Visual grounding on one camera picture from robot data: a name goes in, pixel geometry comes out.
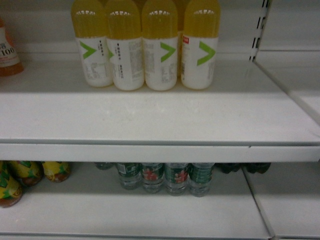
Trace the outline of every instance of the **red logo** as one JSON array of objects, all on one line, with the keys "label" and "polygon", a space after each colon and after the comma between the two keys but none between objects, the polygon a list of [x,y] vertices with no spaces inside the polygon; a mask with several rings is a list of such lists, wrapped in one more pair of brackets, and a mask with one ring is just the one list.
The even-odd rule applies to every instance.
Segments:
[{"label": "red logo", "polygon": [[186,36],[183,36],[183,42],[186,44],[189,44],[189,38]]}]

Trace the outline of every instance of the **white shelf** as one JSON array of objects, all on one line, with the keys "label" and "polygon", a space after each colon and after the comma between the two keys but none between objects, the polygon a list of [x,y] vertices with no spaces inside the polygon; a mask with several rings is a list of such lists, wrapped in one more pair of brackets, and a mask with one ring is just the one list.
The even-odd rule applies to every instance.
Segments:
[{"label": "white shelf", "polygon": [[0,235],[268,239],[242,171],[213,171],[208,195],[124,190],[113,167],[74,163],[65,182],[44,178],[1,211]]},{"label": "white shelf", "polygon": [[317,161],[320,127],[254,63],[217,62],[203,91],[92,88],[77,61],[0,81],[0,159]]},{"label": "white shelf", "polygon": [[319,162],[272,163],[265,174],[246,175],[273,235],[320,238]]}]

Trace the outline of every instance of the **orange juice bottle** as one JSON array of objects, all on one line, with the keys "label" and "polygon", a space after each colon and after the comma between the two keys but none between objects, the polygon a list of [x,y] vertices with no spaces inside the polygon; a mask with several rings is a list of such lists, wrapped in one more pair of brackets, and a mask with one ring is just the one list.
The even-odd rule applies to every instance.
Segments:
[{"label": "orange juice bottle", "polygon": [[132,0],[108,0],[105,11],[114,85],[125,91],[138,89],[145,81],[139,9]]},{"label": "orange juice bottle", "polygon": [[0,77],[21,73],[24,70],[17,51],[0,18]]},{"label": "orange juice bottle", "polygon": [[71,18],[87,83],[92,87],[111,85],[107,17],[102,3],[99,0],[75,0]]},{"label": "orange juice bottle", "polygon": [[142,10],[145,82],[157,91],[177,82],[178,13],[172,0],[147,0]]},{"label": "orange juice bottle", "polygon": [[205,89],[213,81],[218,45],[220,6],[218,0],[191,0],[184,13],[182,83]]}]

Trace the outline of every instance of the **white label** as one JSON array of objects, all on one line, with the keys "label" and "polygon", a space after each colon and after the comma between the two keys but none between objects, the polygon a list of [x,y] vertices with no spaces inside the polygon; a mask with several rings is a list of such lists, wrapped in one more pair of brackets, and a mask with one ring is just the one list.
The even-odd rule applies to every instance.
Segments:
[{"label": "white label", "polygon": [[76,38],[87,83],[93,87],[112,84],[106,37]]},{"label": "white label", "polygon": [[6,29],[0,27],[0,68],[9,67],[20,62]]},{"label": "white label", "polygon": [[218,38],[183,36],[181,80],[191,89],[205,89],[214,77]]},{"label": "white label", "polygon": [[154,90],[168,90],[177,82],[178,37],[143,39],[145,82]]},{"label": "white label", "polygon": [[107,39],[113,82],[121,90],[135,90],[144,84],[141,37]]}]

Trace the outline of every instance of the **bottle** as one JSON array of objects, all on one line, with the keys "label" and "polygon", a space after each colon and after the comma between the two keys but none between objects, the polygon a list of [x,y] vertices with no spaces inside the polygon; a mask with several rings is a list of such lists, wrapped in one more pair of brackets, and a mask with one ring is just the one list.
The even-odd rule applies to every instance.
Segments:
[{"label": "bottle", "polygon": [[24,66],[0,17],[0,77],[15,75],[23,70]]},{"label": "bottle", "polygon": [[44,175],[54,183],[61,183],[66,180],[70,174],[70,165],[65,161],[43,161]]},{"label": "bottle", "polygon": [[142,10],[144,74],[156,91],[177,82],[178,13],[172,0],[147,0]]},{"label": "bottle", "polygon": [[132,0],[108,0],[107,45],[114,85],[124,91],[144,84],[141,21]]},{"label": "bottle", "polygon": [[112,168],[112,166],[114,165],[112,162],[103,162],[103,161],[96,161],[94,163],[94,165],[100,169],[100,170],[107,170],[107,169],[110,169]]},{"label": "bottle", "polygon": [[177,76],[181,76],[181,58],[182,58],[182,37],[184,33],[185,11],[189,0],[173,0],[178,13],[178,62],[177,62]]},{"label": "bottle", "polygon": [[139,163],[118,162],[116,168],[118,170],[120,184],[124,189],[133,190],[140,186],[141,174]]},{"label": "bottle", "polygon": [[164,166],[165,188],[173,196],[181,195],[188,185],[188,163],[166,163]]},{"label": "bottle", "polygon": [[22,187],[9,173],[6,161],[0,161],[0,207],[8,208],[19,202]]},{"label": "bottle", "polygon": [[189,169],[189,186],[193,196],[203,197],[209,192],[214,163],[192,163]]},{"label": "bottle", "polygon": [[92,87],[111,85],[107,16],[102,3],[99,0],[75,0],[71,18],[87,83]]},{"label": "bottle", "polygon": [[187,88],[210,86],[218,45],[220,6],[218,0],[191,0],[184,13],[181,81]]},{"label": "bottle", "polygon": [[161,190],[164,182],[165,165],[163,163],[141,163],[142,187],[151,194]]},{"label": "bottle", "polygon": [[7,164],[12,176],[24,187],[36,185],[44,176],[42,166],[35,161],[8,161]]}]

